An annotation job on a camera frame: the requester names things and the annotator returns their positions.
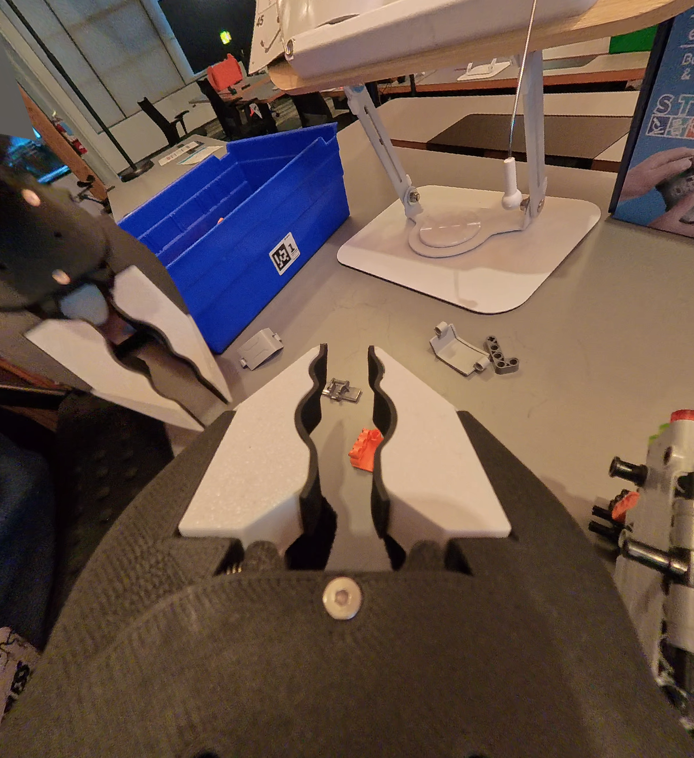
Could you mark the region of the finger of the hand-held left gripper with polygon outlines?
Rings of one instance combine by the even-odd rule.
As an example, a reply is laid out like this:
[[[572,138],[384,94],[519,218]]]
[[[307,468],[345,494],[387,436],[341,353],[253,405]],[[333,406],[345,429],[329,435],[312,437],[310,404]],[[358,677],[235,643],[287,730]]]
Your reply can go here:
[[[96,397],[161,422],[203,430],[179,403],[159,394],[146,376],[117,360],[105,337],[86,321],[46,319],[25,338],[76,375]]]
[[[111,301],[125,321],[161,336],[172,355],[188,362],[224,403],[231,403],[228,383],[194,319],[139,268],[132,265],[115,275]]]

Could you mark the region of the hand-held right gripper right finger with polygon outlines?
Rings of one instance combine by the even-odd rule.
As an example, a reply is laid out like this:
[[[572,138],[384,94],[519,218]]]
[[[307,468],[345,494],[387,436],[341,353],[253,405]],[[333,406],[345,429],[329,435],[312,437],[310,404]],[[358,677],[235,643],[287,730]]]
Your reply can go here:
[[[371,516],[392,569],[419,543],[509,537],[512,524],[470,435],[473,416],[379,346],[368,348],[367,363],[372,421],[382,435]]]

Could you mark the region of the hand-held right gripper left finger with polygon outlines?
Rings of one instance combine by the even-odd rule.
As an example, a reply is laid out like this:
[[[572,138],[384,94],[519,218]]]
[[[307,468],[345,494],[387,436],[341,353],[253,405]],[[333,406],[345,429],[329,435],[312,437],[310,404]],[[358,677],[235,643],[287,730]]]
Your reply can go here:
[[[326,500],[312,433],[326,347],[310,349],[224,413],[223,435],[179,523],[183,537],[272,544],[293,569],[326,566]]]

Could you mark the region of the blue bin with square tag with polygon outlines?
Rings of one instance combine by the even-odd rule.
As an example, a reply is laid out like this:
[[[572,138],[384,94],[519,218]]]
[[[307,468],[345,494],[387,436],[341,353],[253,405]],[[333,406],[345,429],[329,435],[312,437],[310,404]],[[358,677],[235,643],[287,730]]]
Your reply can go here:
[[[118,222],[166,267],[213,353],[347,220],[337,130],[229,143]]]

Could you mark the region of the grey orange toy brick assembly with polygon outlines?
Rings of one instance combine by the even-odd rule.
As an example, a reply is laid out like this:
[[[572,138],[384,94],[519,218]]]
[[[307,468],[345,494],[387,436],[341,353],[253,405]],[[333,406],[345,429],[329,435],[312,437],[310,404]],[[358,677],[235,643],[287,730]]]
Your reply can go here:
[[[656,685],[694,737],[694,409],[649,437],[644,463],[615,457],[623,489],[589,530],[615,549],[615,586]]]

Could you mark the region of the orange brick panel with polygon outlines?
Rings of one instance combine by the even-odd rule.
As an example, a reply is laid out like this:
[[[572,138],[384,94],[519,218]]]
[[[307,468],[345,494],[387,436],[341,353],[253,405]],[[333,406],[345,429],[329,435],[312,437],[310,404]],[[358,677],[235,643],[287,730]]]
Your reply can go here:
[[[354,469],[373,472],[376,450],[383,441],[382,432],[377,428],[363,428],[348,453]]]

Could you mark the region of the light grey flat brick panel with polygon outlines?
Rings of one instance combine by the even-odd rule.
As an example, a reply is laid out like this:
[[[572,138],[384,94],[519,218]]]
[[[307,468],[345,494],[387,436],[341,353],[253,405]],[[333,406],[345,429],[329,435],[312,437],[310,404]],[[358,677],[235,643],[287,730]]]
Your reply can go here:
[[[239,364],[251,371],[258,368],[283,349],[281,338],[266,327],[251,336],[238,348]]]

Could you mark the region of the light grey curved brick panel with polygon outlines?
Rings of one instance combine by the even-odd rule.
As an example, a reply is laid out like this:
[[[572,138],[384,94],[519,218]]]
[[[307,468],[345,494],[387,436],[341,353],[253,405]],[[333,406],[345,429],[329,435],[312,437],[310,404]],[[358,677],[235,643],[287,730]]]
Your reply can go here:
[[[454,325],[442,321],[434,331],[435,334],[429,341],[431,350],[458,374],[466,377],[479,374],[491,365],[489,354],[461,339]]]

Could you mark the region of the grey brick beam with holes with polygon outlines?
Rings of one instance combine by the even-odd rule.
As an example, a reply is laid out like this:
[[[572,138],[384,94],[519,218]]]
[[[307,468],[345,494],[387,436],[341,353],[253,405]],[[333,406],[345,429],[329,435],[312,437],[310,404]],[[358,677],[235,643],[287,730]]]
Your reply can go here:
[[[489,335],[485,338],[484,346],[489,354],[490,363],[495,374],[502,376],[519,371],[519,360],[515,357],[509,358],[504,355],[500,343],[494,335]]]

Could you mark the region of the black office chair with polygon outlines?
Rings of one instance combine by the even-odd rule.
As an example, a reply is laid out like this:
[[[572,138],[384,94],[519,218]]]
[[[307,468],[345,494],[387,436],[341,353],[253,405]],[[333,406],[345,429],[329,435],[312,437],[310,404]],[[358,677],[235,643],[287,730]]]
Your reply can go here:
[[[176,146],[181,139],[189,135],[189,130],[184,122],[188,110],[176,114],[173,119],[168,119],[148,98],[137,101],[139,108],[152,120],[166,138],[168,146]]]

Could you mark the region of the person's jeans leg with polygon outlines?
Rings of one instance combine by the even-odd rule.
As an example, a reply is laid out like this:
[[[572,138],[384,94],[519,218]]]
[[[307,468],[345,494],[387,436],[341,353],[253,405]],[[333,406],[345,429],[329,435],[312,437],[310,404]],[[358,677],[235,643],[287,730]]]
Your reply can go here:
[[[46,460],[0,432],[0,629],[36,647],[53,587],[55,511]]]

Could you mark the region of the white book stand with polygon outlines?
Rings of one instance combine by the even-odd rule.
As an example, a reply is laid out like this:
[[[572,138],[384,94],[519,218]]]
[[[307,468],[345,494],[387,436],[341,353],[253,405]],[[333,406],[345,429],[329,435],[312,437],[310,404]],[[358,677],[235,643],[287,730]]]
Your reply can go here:
[[[600,218],[592,203],[547,196],[542,43],[533,25],[586,14],[595,2],[296,2],[293,55],[279,60],[299,83],[344,86],[398,199],[339,249],[339,263],[483,314],[522,305]],[[523,35],[516,98],[523,101],[528,192],[516,161],[502,191],[417,187],[401,164],[366,83],[411,59]]]

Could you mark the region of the printed instruction booklet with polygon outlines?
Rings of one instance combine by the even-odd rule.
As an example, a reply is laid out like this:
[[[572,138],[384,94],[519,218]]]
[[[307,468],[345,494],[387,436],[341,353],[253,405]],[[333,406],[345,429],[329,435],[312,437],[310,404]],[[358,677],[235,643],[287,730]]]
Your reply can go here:
[[[293,55],[295,1],[256,1],[248,73]]]

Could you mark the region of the brown background table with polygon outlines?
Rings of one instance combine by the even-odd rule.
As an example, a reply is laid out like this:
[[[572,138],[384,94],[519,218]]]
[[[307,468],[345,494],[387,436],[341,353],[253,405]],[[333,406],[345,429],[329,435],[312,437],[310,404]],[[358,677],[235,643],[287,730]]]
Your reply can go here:
[[[601,54],[545,64],[545,154],[552,165],[615,171],[636,108],[648,52]],[[454,83],[461,70],[422,79],[415,96],[391,99],[379,109],[399,148],[505,158],[509,148],[525,160],[523,103],[510,142],[514,67],[491,81]]]

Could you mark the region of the dark robot kit box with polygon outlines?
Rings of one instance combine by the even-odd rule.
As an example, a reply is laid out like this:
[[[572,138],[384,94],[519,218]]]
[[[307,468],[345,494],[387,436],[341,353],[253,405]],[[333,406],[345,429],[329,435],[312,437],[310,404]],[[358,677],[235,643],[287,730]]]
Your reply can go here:
[[[694,6],[655,33],[608,211],[694,240]]]

